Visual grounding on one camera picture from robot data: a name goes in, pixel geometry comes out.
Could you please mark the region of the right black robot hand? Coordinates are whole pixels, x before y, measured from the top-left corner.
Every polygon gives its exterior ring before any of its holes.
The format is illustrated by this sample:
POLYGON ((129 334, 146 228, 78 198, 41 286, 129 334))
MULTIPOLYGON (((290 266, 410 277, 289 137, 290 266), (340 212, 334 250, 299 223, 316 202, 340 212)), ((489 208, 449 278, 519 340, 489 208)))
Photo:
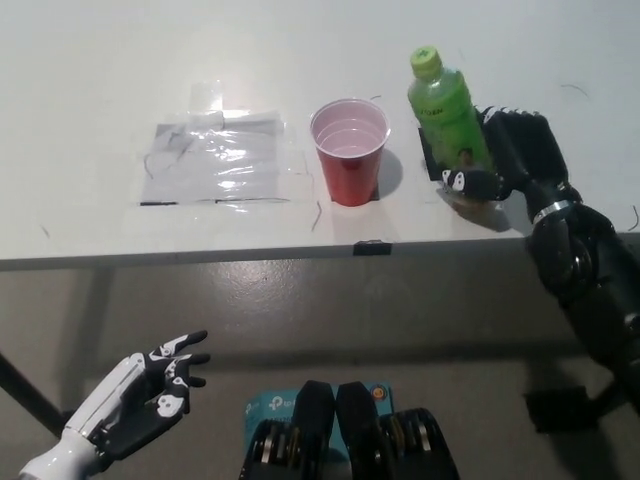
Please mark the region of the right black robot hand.
POLYGON ((519 192, 533 224, 581 201, 569 183, 563 154, 546 117, 535 111, 491 106, 478 110, 476 118, 492 168, 444 169, 441 180, 446 191, 476 203, 504 201, 519 192))

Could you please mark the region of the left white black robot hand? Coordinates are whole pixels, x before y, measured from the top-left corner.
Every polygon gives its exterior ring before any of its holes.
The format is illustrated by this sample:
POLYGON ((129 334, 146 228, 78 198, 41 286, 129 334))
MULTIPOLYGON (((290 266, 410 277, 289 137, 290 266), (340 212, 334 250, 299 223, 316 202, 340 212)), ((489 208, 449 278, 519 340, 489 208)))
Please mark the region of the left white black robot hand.
POLYGON ((190 368, 210 356, 184 349, 207 335, 185 334, 122 359, 67 420, 58 442, 18 477, 89 479, 166 433, 190 412, 191 391, 206 385, 190 368))

